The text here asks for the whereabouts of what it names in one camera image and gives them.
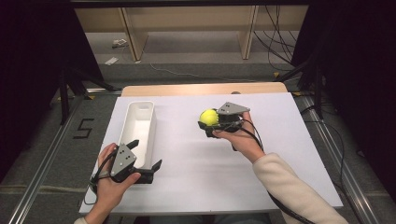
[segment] hand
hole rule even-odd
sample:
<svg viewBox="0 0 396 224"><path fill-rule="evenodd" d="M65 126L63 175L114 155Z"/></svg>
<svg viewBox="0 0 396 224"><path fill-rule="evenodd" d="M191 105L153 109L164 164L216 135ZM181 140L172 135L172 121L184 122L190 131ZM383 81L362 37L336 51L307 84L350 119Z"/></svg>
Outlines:
<svg viewBox="0 0 396 224"><path fill-rule="evenodd" d="M105 158L117 147L112 143L105 147L98 157L98 166L100 166ZM109 170L110 164L107 162L103 170ZM129 175L122 183L116 183L111 178L102 178L98 182L97 197L98 200L93 206L91 212L85 216L85 220L92 223L103 223L108 214L116 207L125 191L132 186L141 174L133 173Z"/></svg>
<svg viewBox="0 0 396 224"><path fill-rule="evenodd" d="M251 121L249 112L244 112L242 114L242 119L253 123L253 121ZM249 132L254 133L254 128L249 122L245 121L242 127ZM257 144L256 140L242 130L238 130L235 133L219 132L215 130L213 131L213 134L216 137L224 138L230 141L233 147L240 151L252 163L265 155L260 146Z"/></svg>

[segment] black cable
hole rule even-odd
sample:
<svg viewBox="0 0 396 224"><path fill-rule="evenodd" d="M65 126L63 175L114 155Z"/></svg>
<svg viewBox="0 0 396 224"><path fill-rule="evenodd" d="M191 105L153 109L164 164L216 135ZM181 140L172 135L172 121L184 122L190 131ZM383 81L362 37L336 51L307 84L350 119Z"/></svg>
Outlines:
<svg viewBox="0 0 396 224"><path fill-rule="evenodd" d="M251 126L253 127L254 132L257 133L258 137L256 137L256 135L254 135L254 133L251 133L250 131L246 130L245 128L239 127L239 130L241 130L241 131L247 133L248 135L250 135L251 137L253 137L253 139L256 140L257 144L263 150L262 139L260 138L259 132L257 131L256 127L249 120L242 119L242 121L246 121L246 122L250 123ZM294 211L289 209L287 206L285 206L285 204L283 204L280 200L278 200L276 197L274 197L270 192L268 192L268 195L270 196L272 201L276 204L276 206L279 207L280 210L282 210L284 213L286 213L290 217L293 217L296 220L298 220L298 221L300 221L300 222L302 222L304 224L314 224L314 222L306 219L305 217L302 217L302 216L298 215L297 213L295 213Z"/></svg>
<svg viewBox="0 0 396 224"><path fill-rule="evenodd" d="M291 31L289 31L289 34L291 35L291 37L293 37L294 41L297 41L297 38L294 37L294 35L291 33Z"/></svg>
<svg viewBox="0 0 396 224"><path fill-rule="evenodd" d="M280 6L276 6L276 23L274 22L274 20L273 20L273 18L272 18L272 16L271 16L271 14L270 14L270 12L269 12L267 6L265 6L265 10L267 11L268 16L269 16L269 18L270 18L270 20L271 20L271 23L273 24L274 29L275 29L275 30L274 30L274 33L273 33L273 38L272 38L272 39L274 39L275 33L277 33L278 36L279 36L280 42L282 42L282 45L281 45L281 46L282 46L282 49L283 49L283 51L285 52L286 57L287 57L287 58L289 59L289 61L290 61L289 55L288 55L288 53L287 53L287 52L285 51L285 49L284 49L284 45L286 44L286 42L285 42L285 40L283 39L282 35L280 34L280 30L279 30ZM289 48L288 48L287 46L285 46L285 47L286 47L286 49L288 50L290 56L292 56L292 54L291 54Z"/></svg>
<svg viewBox="0 0 396 224"><path fill-rule="evenodd" d="M286 57L289 59L289 61L291 61L291 59L289 58L288 53L285 51L285 47L286 47L286 49L288 50L288 52L289 52L289 54L290 54L291 57L292 57L292 54L291 54L291 52L290 52L288 46L284 46L284 44L286 44L286 42L285 42L285 40L283 39L282 35L280 34L279 15L280 15L280 6L276 6L276 27L275 27L275 28L276 28L277 34L278 34L278 36L279 36L279 40L280 40L280 42L282 42L281 47L282 47L282 49L283 49L283 52L285 52Z"/></svg>
<svg viewBox="0 0 396 224"><path fill-rule="evenodd" d="M105 158L105 160L102 162L102 164L99 166L99 168L98 168L98 170L97 170L95 176L93 176L93 177L90 179L89 188L92 190L92 192L93 192L95 195L96 195L96 193L97 193L97 184L98 184L98 181L99 181L100 179L106 178L106 177L101 177L101 178L99 178L99 175L100 175L100 173L101 173L102 170L103 170L103 167L104 167L105 164L106 164L111 158L113 158L116 154L117 154L117 151L116 151L116 150L114 150L113 152L111 152L111 153ZM96 200L95 200L94 203L86 203L85 198L84 198L84 203L87 204L87 205L93 205L93 204L95 204L96 202L97 202L97 197L96 197Z"/></svg>
<svg viewBox="0 0 396 224"><path fill-rule="evenodd" d="M356 219L361 224L362 223L361 222L361 217L359 216L358 212L356 211L355 206L353 205L353 203L348 198L347 191L344 188L343 173L344 173L344 160L345 160L345 146L344 146L344 141L343 141L342 135L332 125L330 125L328 123L325 123L323 121L305 120L304 122L305 123L319 123L319 124L322 124L322 125L324 125L326 127L332 128L337 133L338 138L340 139L340 142L341 142L341 149L342 149L342 152L341 152L341 165L340 165L340 176L339 176L339 181L340 181L341 185L336 184L334 180L332 180L332 183L343 192L343 194L346 197L347 202L349 203L349 206L352 209L352 212L354 213Z"/></svg>
<svg viewBox="0 0 396 224"><path fill-rule="evenodd" d="M259 39L260 43L262 43L263 46L265 46L268 49L268 52L273 53L276 57L280 58L281 60L283 60L286 63L290 63L290 61L288 61L287 59L285 59L284 57L280 56L276 51L274 51L273 49L271 49L267 44L264 43L264 41L262 41L259 36L256 34L256 32L253 32L254 35L257 37L257 39Z"/></svg>
<svg viewBox="0 0 396 224"><path fill-rule="evenodd" d="M265 31L262 31L269 39L272 39L272 37L271 36L269 36L267 33L265 33ZM276 42L277 44L283 44L283 43L281 43L281 42L279 42L279 41L277 41L277 40L274 40L273 39L273 41L274 42ZM295 48L293 45L290 45L290 44L284 44L284 45L286 45L286 46L288 46L288 47L291 47L291 48Z"/></svg>

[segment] tennis ball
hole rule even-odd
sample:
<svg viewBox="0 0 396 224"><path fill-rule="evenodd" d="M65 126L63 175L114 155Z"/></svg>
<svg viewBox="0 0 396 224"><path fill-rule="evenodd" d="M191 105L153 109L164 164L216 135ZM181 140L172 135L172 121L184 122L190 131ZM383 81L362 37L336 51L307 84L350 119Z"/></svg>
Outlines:
<svg viewBox="0 0 396 224"><path fill-rule="evenodd" d="M219 124L219 115L215 109L207 109L202 112L199 121L206 124L207 126L212 126L215 124Z"/></svg>

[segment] white container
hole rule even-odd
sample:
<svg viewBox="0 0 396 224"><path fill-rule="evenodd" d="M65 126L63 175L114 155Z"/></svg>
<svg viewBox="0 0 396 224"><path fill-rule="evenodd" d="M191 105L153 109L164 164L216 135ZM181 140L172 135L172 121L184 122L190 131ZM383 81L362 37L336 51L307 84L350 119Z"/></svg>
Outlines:
<svg viewBox="0 0 396 224"><path fill-rule="evenodd" d="M154 103L133 102L129 104L119 145L127 145L136 139L139 140L139 145L132 149L132 152L136 155L136 162L134 163L136 168L151 169L156 123Z"/></svg>

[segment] white sleeve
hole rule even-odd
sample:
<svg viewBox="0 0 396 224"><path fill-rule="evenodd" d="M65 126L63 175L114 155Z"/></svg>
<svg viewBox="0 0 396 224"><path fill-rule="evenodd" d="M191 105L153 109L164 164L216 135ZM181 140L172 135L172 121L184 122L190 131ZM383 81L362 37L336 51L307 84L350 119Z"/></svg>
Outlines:
<svg viewBox="0 0 396 224"><path fill-rule="evenodd" d="M253 163L253 171L268 192L298 215L317 224L347 223L277 154L269 153L256 160ZM282 214L287 223L299 223L294 218Z"/></svg>
<svg viewBox="0 0 396 224"><path fill-rule="evenodd" d="M85 218L81 217L75 221L74 224L88 224Z"/></svg>

